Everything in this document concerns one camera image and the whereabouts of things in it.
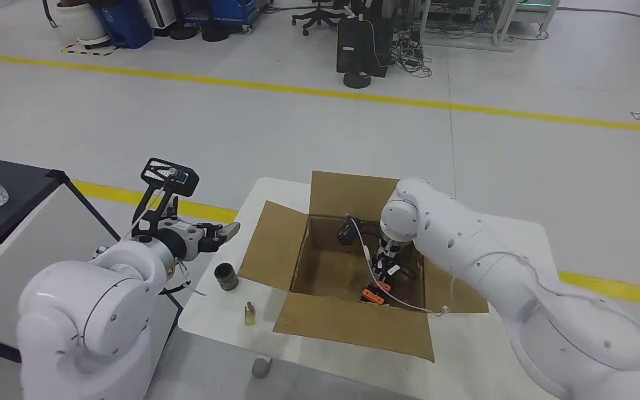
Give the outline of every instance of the office chair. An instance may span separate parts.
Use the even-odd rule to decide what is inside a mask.
[[[320,25],[322,21],[324,21],[327,25],[331,27],[334,27],[334,28],[337,27],[338,24],[333,22],[332,19],[342,18],[342,14],[336,14],[336,13],[332,13],[322,9],[322,3],[329,2],[329,1],[331,0],[313,0],[313,2],[317,4],[316,9],[306,14],[294,15],[291,19],[291,25],[296,25],[296,21],[299,19],[301,20],[308,19],[309,22],[302,25],[302,34],[304,36],[309,36],[308,29],[311,27],[311,25],[315,23]]]

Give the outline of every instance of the white machine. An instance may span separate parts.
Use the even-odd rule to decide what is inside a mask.
[[[564,284],[512,253],[478,213],[426,181],[403,179],[382,211],[380,229],[386,236],[382,251],[413,242],[487,299],[520,365],[550,394],[638,398],[640,323],[610,300]]]
[[[185,180],[182,172],[165,173],[171,176],[165,182]],[[54,264],[25,288],[18,335],[26,400],[142,399],[151,378],[146,323],[153,298],[176,262],[217,250],[238,229],[190,225],[171,209],[161,219],[166,198],[150,217],[148,208],[136,213],[164,228],[134,229],[132,240],[88,263]],[[502,317],[524,370],[552,395],[637,398],[639,323],[608,299],[565,285],[512,253],[479,214],[426,181],[404,179],[382,210],[380,230],[378,255],[394,257],[413,242],[484,296]]]
[[[130,240],[99,249],[92,261],[50,265],[22,292],[17,333],[26,400],[142,399],[152,376],[147,324],[156,296],[183,261],[217,251],[238,232],[237,223],[178,218],[172,196],[193,194],[193,170],[151,159],[142,178],[149,188]]]

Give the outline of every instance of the orange object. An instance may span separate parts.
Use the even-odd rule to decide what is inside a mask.
[[[362,291],[362,296],[371,301],[372,303],[376,303],[378,305],[383,305],[384,304],[384,299],[380,296],[378,296],[377,294],[373,293],[371,290],[369,289],[365,289]]]
[[[386,290],[387,292],[391,291],[391,285],[389,285],[388,283],[378,281],[378,285],[380,285],[380,287]]]

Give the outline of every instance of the small bottle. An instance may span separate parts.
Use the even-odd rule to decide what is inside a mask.
[[[247,326],[253,325],[256,323],[256,309],[251,304],[251,302],[247,302],[247,305],[244,308],[244,324]]]
[[[0,207],[7,204],[7,201],[9,201],[9,193],[0,185]]]

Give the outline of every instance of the black cup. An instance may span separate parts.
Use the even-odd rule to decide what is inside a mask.
[[[229,263],[222,263],[213,271],[222,290],[230,292],[238,286],[238,275]]]

